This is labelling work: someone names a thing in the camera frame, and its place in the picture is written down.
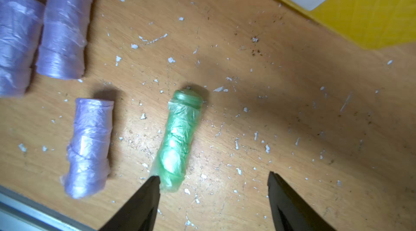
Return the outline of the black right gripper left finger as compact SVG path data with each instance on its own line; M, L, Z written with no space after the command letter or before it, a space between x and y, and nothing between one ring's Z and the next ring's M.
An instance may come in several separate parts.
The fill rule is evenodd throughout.
M160 200L160 177L150 177L105 223L102 231L152 231Z

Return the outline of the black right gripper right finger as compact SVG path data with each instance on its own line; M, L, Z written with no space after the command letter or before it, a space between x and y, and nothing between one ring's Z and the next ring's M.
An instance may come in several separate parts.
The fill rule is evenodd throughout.
M277 231L335 231L278 174L269 173L268 196Z

